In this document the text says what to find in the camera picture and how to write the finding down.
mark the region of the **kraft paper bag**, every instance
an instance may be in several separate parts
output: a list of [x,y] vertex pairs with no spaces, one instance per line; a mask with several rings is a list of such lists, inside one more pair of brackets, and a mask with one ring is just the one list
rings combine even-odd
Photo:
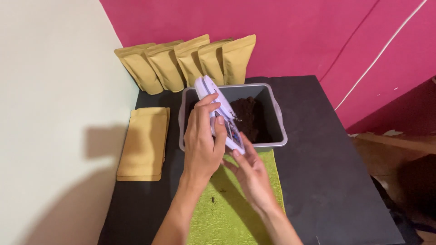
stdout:
[[145,55],[163,88],[172,92],[179,92],[184,89],[183,72],[174,53],[174,46],[181,43],[183,43],[183,40],[158,44],[145,50]]
[[119,48],[114,51],[121,63],[135,80],[138,87],[150,95],[161,93],[164,89],[151,67],[144,49],[156,45],[155,43]]
[[256,35],[250,35],[223,44],[224,84],[245,83],[245,72],[255,44]]
[[131,112],[117,171],[118,181],[158,181],[165,160],[170,108],[140,108]]
[[174,47],[177,61],[188,87],[194,86],[195,80],[203,76],[200,60],[198,59],[198,47],[208,43],[210,43],[209,35],[206,34]]
[[208,75],[216,85],[224,85],[222,46],[231,41],[233,38],[219,40],[198,48],[198,58],[203,75]]

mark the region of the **white wall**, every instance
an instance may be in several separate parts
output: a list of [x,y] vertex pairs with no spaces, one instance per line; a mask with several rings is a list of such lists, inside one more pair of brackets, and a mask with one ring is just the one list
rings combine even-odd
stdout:
[[96,244],[138,88],[98,0],[0,3],[0,244]]

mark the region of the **fingernail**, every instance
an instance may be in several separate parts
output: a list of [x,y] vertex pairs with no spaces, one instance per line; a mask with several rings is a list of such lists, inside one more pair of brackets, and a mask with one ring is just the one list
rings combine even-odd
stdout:
[[218,124],[224,125],[224,117],[223,116],[218,116]]

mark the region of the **hand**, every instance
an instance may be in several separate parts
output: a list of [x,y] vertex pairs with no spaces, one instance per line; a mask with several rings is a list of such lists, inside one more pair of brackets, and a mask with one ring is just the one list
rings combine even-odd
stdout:
[[185,164],[182,177],[199,180],[206,186],[212,174],[218,169],[225,153],[227,131],[224,118],[215,119],[215,142],[212,137],[209,113],[221,104],[211,102],[218,97],[214,93],[195,104],[188,120],[184,136]]
[[238,150],[233,150],[230,153],[239,167],[224,159],[221,163],[235,174],[247,201],[262,216],[271,209],[279,208],[279,205],[269,183],[264,163],[242,132],[241,139],[244,143],[245,155],[241,155]]

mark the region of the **white digital scale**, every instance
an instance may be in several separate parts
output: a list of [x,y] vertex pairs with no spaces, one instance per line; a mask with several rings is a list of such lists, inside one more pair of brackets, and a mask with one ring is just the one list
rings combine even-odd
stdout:
[[216,92],[218,93],[218,98],[213,100],[212,103],[221,102],[221,106],[209,114],[211,119],[212,134],[215,136],[215,118],[217,116],[223,116],[225,128],[227,129],[225,145],[231,150],[238,149],[241,154],[245,154],[245,148],[244,144],[242,143],[241,135],[235,125],[235,112],[216,84],[212,81],[212,79],[210,79],[210,77],[206,75],[204,77],[197,78],[195,80],[194,87],[200,100],[207,95],[211,95]]

